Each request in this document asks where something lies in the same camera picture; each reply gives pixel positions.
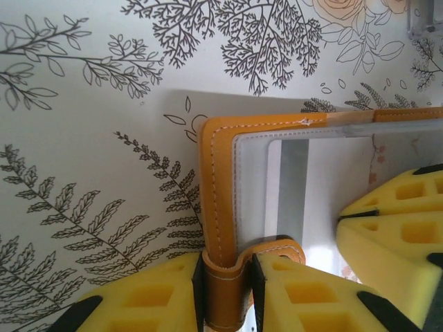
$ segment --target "tablet case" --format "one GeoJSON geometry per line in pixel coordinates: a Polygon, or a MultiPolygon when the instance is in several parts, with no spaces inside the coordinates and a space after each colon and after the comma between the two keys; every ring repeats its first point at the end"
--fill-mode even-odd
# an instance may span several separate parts
{"type": "Polygon", "coordinates": [[[311,137],[327,131],[348,137],[356,127],[378,130],[373,124],[392,123],[385,132],[401,132],[418,125],[427,130],[429,120],[443,118],[443,108],[387,109],[345,113],[304,113],[274,116],[212,118],[199,133],[201,206],[204,217],[206,312],[209,327],[216,331],[237,331],[251,305],[249,264],[253,253],[273,252],[304,263],[302,247],[292,239],[257,239],[257,243],[239,243],[238,206],[235,186],[239,165],[234,165],[236,138],[250,133],[309,132],[311,137]]]}

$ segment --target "white card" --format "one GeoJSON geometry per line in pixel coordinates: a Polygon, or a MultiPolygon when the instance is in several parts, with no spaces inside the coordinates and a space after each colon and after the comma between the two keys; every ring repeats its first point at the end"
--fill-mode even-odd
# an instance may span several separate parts
{"type": "Polygon", "coordinates": [[[339,275],[337,216],[368,190],[370,138],[311,139],[302,247],[307,265],[339,275]]]}

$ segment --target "leather loop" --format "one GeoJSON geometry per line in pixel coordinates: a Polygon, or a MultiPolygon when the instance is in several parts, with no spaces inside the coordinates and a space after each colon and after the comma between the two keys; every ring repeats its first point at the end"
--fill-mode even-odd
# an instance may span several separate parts
{"type": "Polygon", "coordinates": [[[240,254],[232,268],[214,264],[207,250],[203,251],[205,263],[206,323],[220,332],[238,331],[251,305],[250,260],[255,253],[271,253],[298,263],[305,263],[305,254],[292,239],[282,239],[251,246],[240,254]]]}

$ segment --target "white stitching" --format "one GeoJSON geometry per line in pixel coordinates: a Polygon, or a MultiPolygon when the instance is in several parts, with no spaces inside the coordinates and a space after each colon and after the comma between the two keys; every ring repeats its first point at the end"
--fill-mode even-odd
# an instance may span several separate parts
{"type": "MultiPolygon", "coordinates": [[[[237,158],[237,141],[239,140],[239,138],[237,137],[234,141],[234,151],[233,151],[233,158],[234,160],[236,160],[237,158]]],[[[240,179],[240,176],[242,175],[242,163],[240,162],[241,159],[241,154],[242,154],[242,149],[239,149],[239,153],[238,153],[238,160],[239,160],[239,169],[238,169],[238,176],[240,179]]],[[[237,168],[236,168],[236,163],[235,161],[233,162],[233,224],[234,224],[234,233],[235,233],[235,247],[237,249],[237,252],[239,251],[238,249],[238,233],[237,232],[237,204],[235,204],[235,202],[237,201],[237,199],[239,201],[242,201],[242,191],[240,190],[238,195],[237,195],[237,168]]],[[[240,216],[239,219],[242,220],[242,209],[240,209],[239,211],[240,216]]]]}
{"type": "MultiPolygon", "coordinates": [[[[296,247],[294,247],[294,246],[289,246],[289,245],[288,245],[288,246],[280,246],[280,247],[269,248],[269,249],[262,250],[262,251],[258,251],[258,252],[255,252],[255,253],[257,253],[257,254],[264,254],[264,253],[269,252],[269,251],[281,250],[281,249],[285,249],[285,248],[291,248],[291,249],[294,249],[294,250],[297,252],[298,259],[299,259],[299,260],[302,259],[302,256],[301,256],[301,254],[300,254],[300,251],[299,251],[296,247]]],[[[243,274],[245,268],[246,268],[246,264],[243,264],[242,269],[240,270],[240,273],[238,274],[238,276],[233,277],[233,278],[223,278],[223,277],[218,277],[218,276],[212,274],[211,272],[209,272],[207,268],[205,268],[205,271],[206,271],[206,273],[208,273],[209,275],[211,275],[211,276],[214,277],[215,279],[226,280],[226,281],[232,281],[232,280],[236,280],[236,279],[240,278],[240,276],[243,274]]]]}
{"type": "MultiPolygon", "coordinates": [[[[285,249],[285,248],[292,248],[292,249],[294,249],[294,250],[297,252],[297,254],[298,254],[298,258],[299,258],[299,260],[301,260],[302,257],[301,257],[300,251],[299,251],[296,247],[294,247],[294,246],[281,246],[281,247],[269,248],[269,249],[266,249],[266,250],[259,251],[259,252],[257,252],[257,254],[262,254],[262,253],[269,252],[269,251],[273,251],[273,250],[281,250],[281,249],[285,249]]],[[[245,268],[245,267],[246,267],[246,264],[243,264],[243,266],[242,266],[242,270],[240,271],[240,274],[239,274],[238,276],[236,276],[235,278],[221,278],[221,277],[218,277],[218,276],[213,275],[212,273],[210,273],[210,272],[208,271],[207,267],[205,268],[205,271],[206,271],[209,275],[213,276],[213,277],[216,278],[216,279],[230,281],[230,280],[238,279],[238,278],[243,274],[243,272],[244,272],[244,268],[245,268]]],[[[210,324],[210,325],[213,325],[213,326],[215,326],[215,327],[217,327],[218,329],[233,329],[233,328],[237,328],[239,325],[242,325],[243,322],[244,322],[244,318],[245,318],[245,317],[246,317],[246,314],[243,315],[242,320],[241,320],[239,323],[237,323],[237,325],[220,326],[220,325],[216,325],[216,324],[214,324],[214,323],[212,323],[212,322],[209,322],[209,324],[210,324]]]]}
{"type": "Polygon", "coordinates": [[[242,320],[239,321],[239,322],[237,323],[237,325],[220,326],[220,325],[217,325],[217,324],[214,324],[214,323],[211,323],[211,322],[209,322],[209,324],[211,324],[211,325],[214,326],[214,327],[217,327],[218,329],[234,329],[234,328],[237,328],[237,327],[241,327],[241,326],[243,325],[243,323],[244,323],[244,319],[245,319],[245,318],[246,318],[246,314],[243,315],[242,320]]]}
{"type": "MultiPolygon", "coordinates": [[[[312,120],[312,123],[314,122],[324,122],[326,119],[322,120],[312,120]]],[[[210,157],[211,157],[211,167],[212,167],[212,175],[213,175],[213,196],[214,196],[214,214],[215,214],[215,231],[217,232],[217,241],[218,241],[218,247],[219,247],[219,257],[220,261],[222,261],[222,242],[220,240],[220,231],[219,231],[219,221],[218,221],[218,213],[217,213],[217,192],[215,188],[215,160],[214,160],[214,138],[215,135],[221,130],[224,129],[234,129],[234,128],[251,128],[251,127],[261,127],[261,126],[276,126],[276,125],[294,125],[300,123],[300,121],[286,121],[286,122],[270,122],[270,123],[257,123],[257,124],[238,124],[236,126],[227,126],[227,127],[220,127],[213,131],[213,135],[210,139],[210,157]]]]}
{"type": "Polygon", "coordinates": [[[379,115],[375,115],[375,117],[377,116],[416,116],[417,114],[421,115],[421,114],[442,114],[443,111],[434,111],[434,112],[417,112],[417,113],[398,113],[398,114],[379,114],[379,115]]]}

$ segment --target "square hole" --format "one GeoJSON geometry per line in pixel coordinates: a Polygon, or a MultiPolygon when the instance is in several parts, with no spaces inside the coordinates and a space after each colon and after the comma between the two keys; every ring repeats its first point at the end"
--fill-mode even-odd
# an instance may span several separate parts
{"type": "Polygon", "coordinates": [[[379,199],[371,199],[369,202],[365,204],[365,206],[377,205],[379,203],[379,199]]]}
{"type": "Polygon", "coordinates": [[[361,225],[364,228],[366,228],[367,230],[371,230],[373,232],[375,232],[376,230],[379,229],[379,224],[378,223],[362,223],[361,225]]]}
{"type": "Polygon", "coordinates": [[[408,243],[440,243],[435,221],[411,221],[401,227],[401,238],[408,243]]]}
{"type": "Polygon", "coordinates": [[[167,268],[165,270],[166,273],[171,273],[171,272],[180,272],[184,269],[185,267],[183,265],[175,265],[175,266],[171,266],[170,268],[167,268]]]}
{"type": "Polygon", "coordinates": [[[443,178],[436,178],[435,186],[437,187],[437,192],[443,194],[443,178]]]}
{"type": "Polygon", "coordinates": [[[157,320],[113,322],[108,332],[156,332],[159,327],[157,320]]]}
{"type": "Polygon", "coordinates": [[[174,287],[149,285],[139,287],[129,296],[126,307],[167,306],[174,287]]]}
{"type": "Polygon", "coordinates": [[[282,264],[279,261],[272,264],[272,268],[276,271],[291,271],[293,268],[291,266],[288,266],[286,264],[282,264]]]}
{"type": "Polygon", "coordinates": [[[348,313],[301,313],[305,332],[362,332],[348,313]]]}
{"type": "Polygon", "coordinates": [[[338,302],[334,292],[322,282],[296,282],[286,286],[289,299],[294,304],[338,302]]]}
{"type": "Polygon", "coordinates": [[[422,196],[424,196],[423,183],[411,183],[397,189],[397,199],[416,199],[422,196]]]}

